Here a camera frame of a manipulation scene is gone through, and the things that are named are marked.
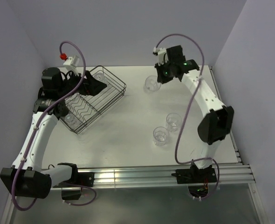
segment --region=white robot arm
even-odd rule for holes
[[[70,71],[69,76],[62,78],[61,71],[58,68],[48,68],[42,72],[42,84],[38,99],[34,104],[33,118],[30,130],[24,142],[24,145],[10,168],[3,168],[0,174],[8,191],[11,193],[12,186],[15,186],[16,196],[25,196],[33,198],[45,198],[51,187],[58,185],[63,181],[75,183],[77,181],[77,166],[72,163],[59,163],[55,168],[41,171],[43,155],[49,140],[49,137],[56,126],[60,117],[69,113],[65,101],[56,104],[48,113],[43,113],[55,101],[65,96],[78,85],[81,76],[76,71],[78,57],[68,57],[64,66]],[[85,71],[83,82],[78,86],[76,92],[81,95],[95,96],[107,87],[106,84],[94,79],[89,71]],[[37,121],[41,119],[39,127],[36,127]],[[34,139],[31,140],[33,132],[36,132]],[[30,148],[27,157],[24,158],[26,148],[29,143]],[[16,183],[14,177],[19,171]]]
[[[201,86],[194,99],[203,115],[203,120],[198,126],[198,134],[201,140],[207,143],[207,147],[200,148],[201,152],[198,155],[199,158],[213,158],[221,141],[231,131],[233,108],[225,106],[218,99],[207,82],[199,76],[200,71],[196,62],[185,59],[181,46],[154,49],[153,53],[158,56],[158,63],[155,64],[158,82],[165,84],[177,77],[191,93],[194,93],[201,79]],[[198,169],[205,169],[211,164],[211,160],[195,162]]]

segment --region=clear plastic cup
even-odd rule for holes
[[[166,116],[166,129],[169,132],[175,132],[180,129],[182,118],[177,113],[170,113]]]
[[[149,76],[145,81],[145,88],[148,91],[156,92],[161,87],[161,83],[157,82],[157,76]]]
[[[153,131],[154,143],[163,146],[169,139],[170,133],[165,127],[157,127]]]
[[[102,82],[102,83],[106,83],[105,76],[104,76],[103,73],[98,72],[98,73],[93,75],[93,78],[100,81],[100,82]]]
[[[72,113],[67,114],[64,117],[64,121],[71,129],[76,129],[79,126],[79,120]]]

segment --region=metal wire basket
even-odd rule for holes
[[[77,93],[65,99],[69,115],[61,118],[61,122],[76,134],[82,132],[113,106],[124,96],[126,90],[126,84],[101,65],[93,68],[90,73],[94,78],[106,83],[107,87],[94,97],[82,96]]]

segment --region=gray wall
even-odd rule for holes
[[[10,167],[31,122],[44,66],[5,0],[0,0],[0,171]],[[0,179],[0,219],[8,191]]]
[[[153,47],[174,32],[199,42],[213,65],[246,0],[7,0],[48,66],[61,66],[58,43],[72,40],[88,65],[154,65]],[[196,47],[186,57],[200,63]]]
[[[247,0],[215,65],[234,136],[275,224],[275,0]]]

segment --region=metal extrusion rail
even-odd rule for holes
[[[144,187],[171,187],[178,185],[176,178],[171,176],[176,169],[189,168],[189,166],[161,166],[161,167],[134,167],[111,169],[79,169],[80,173],[95,172],[95,189],[108,188],[144,188]],[[255,183],[249,165],[241,163],[220,165],[220,185]],[[52,188],[52,190],[76,188]]]

